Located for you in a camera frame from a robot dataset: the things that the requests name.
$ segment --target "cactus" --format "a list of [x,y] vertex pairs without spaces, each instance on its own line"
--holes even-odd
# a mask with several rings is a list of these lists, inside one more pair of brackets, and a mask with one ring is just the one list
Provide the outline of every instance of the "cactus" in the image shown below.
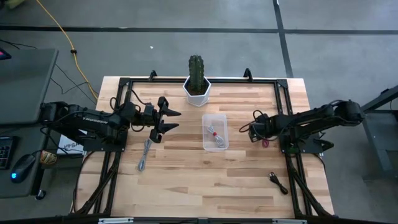
[[200,93],[205,80],[205,65],[200,55],[192,55],[189,58],[189,76],[190,89]]

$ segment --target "gray desk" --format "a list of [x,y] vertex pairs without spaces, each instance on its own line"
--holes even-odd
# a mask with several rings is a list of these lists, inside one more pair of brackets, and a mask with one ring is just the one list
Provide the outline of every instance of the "gray desk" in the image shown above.
[[17,143],[17,147],[15,148],[14,155],[11,160],[10,169],[8,170],[0,170],[0,181],[1,181],[1,190],[0,190],[0,198],[11,198],[11,197],[25,197],[32,194],[35,194],[37,189],[34,189],[36,175],[38,172],[42,172],[39,159],[40,153],[36,153],[36,162],[30,170],[29,175],[26,179],[19,184],[15,184],[11,182],[11,168],[15,165],[21,156],[25,154],[30,154],[34,151],[41,150],[45,146],[46,136],[42,134],[40,130],[40,126],[33,126],[29,128],[21,128],[15,130],[15,128],[11,128],[6,134],[2,134],[2,136],[17,136],[19,137],[19,141]]
[[32,124],[40,114],[58,50],[8,50],[0,61],[0,124]]

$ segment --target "butcher block tabletop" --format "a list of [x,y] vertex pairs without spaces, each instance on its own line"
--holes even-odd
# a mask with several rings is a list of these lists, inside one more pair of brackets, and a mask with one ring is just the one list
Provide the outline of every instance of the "butcher block tabletop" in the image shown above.
[[[112,112],[109,100],[116,96],[119,78],[104,77],[97,110]],[[309,110],[304,80],[290,78],[287,81],[293,112]],[[166,123],[180,126],[163,135],[160,144],[152,143],[143,172],[137,170],[137,165],[151,128],[139,133],[128,132],[119,165],[113,217],[294,217],[285,157],[280,153],[279,142],[270,142],[269,147],[264,148],[261,142],[252,143],[248,133],[238,131],[253,120],[254,110],[269,116],[277,114],[272,85],[213,83],[208,103],[200,108],[187,103],[182,83],[134,83],[133,90],[143,102],[153,105],[160,96],[165,96],[169,108],[182,115],[164,116]],[[283,91],[281,96],[286,113]],[[134,95],[131,100],[140,104]],[[226,115],[227,150],[206,152],[203,149],[201,119],[204,114]],[[103,157],[103,152],[95,152],[85,162],[78,183],[78,208],[98,185]],[[326,211],[333,213],[322,163],[311,154],[302,157],[308,188]],[[282,194],[269,180],[270,172],[289,189],[288,195]],[[105,189],[101,211],[107,192]],[[297,193],[304,211],[302,192]]]

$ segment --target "concrete floor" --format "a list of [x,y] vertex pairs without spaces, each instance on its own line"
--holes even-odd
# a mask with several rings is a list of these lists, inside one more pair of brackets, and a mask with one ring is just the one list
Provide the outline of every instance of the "concrete floor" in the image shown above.
[[[275,29],[271,0],[42,0],[63,26],[184,27]],[[280,0],[285,29],[398,29],[398,1]],[[13,11],[0,11],[0,24],[53,25],[33,0]],[[70,32],[81,68],[95,90],[104,75],[187,75],[191,54],[205,59],[206,75],[240,77],[246,67],[255,77],[286,77],[278,34],[86,33]],[[60,32],[0,31],[0,39],[57,48],[58,64],[76,82],[70,47]],[[311,107],[335,99],[365,104],[398,84],[398,35],[286,35],[295,78],[304,78]],[[12,47],[0,43],[0,47]],[[57,70],[53,79],[73,86]],[[51,84],[46,101],[94,105],[79,91],[61,95]],[[389,180],[364,183],[377,159],[362,126],[333,128],[325,139],[326,174],[335,213],[343,218],[398,222],[398,187]],[[46,172],[47,198],[0,200],[0,219],[66,214],[78,170]]]

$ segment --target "yellow extension cord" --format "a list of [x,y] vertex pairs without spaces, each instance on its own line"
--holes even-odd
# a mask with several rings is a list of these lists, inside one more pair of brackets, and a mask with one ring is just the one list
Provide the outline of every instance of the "yellow extension cord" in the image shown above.
[[76,49],[73,46],[72,41],[70,40],[68,34],[64,31],[64,29],[62,29],[61,25],[57,22],[57,20],[55,20],[55,18],[51,15],[51,13],[48,12],[48,10],[42,5],[42,3],[39,0],[36,0],[37,3],[42,7],[42,9],[51,17],[51,19],[58,25],[58,27],[61,29],[61,31],[63,32],[63,34],[65,35],[65,37],[67,37],[70,47],[72,48],[71,52],[73,54],[73,58],[75,58],[75,64],[76,64],[76,68],[77,70],[79,70],[80,74],[82,75],[82,77],[86,80],[87,84],[88,84],[88,88],[91,91],[91,94],[94,96],[94,98],[96,100],[98,100],[98,96],[96,95],[96,93],[94,92],[93,87],[91,86],[91,83],[88,81],[88,79],[86,78],[85,74],[82,72],[82,70],[79,67],[79,63],[77,62],[77,56],[76,56]]

